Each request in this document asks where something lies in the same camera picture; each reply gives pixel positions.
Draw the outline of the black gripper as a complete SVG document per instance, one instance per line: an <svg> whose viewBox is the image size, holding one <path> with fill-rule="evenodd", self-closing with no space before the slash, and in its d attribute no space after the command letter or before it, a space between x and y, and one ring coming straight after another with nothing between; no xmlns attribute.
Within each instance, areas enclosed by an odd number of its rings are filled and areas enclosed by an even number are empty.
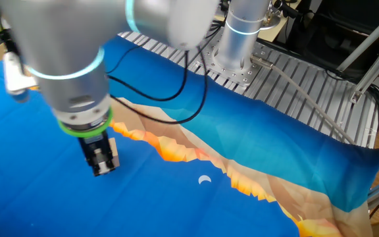
<svg viewBox="0 0 379 237"><path fill-rule="evenodd" d="M115 170L106 131L92 137L78 138L78 141L94 176L108 174Z"/></svg>

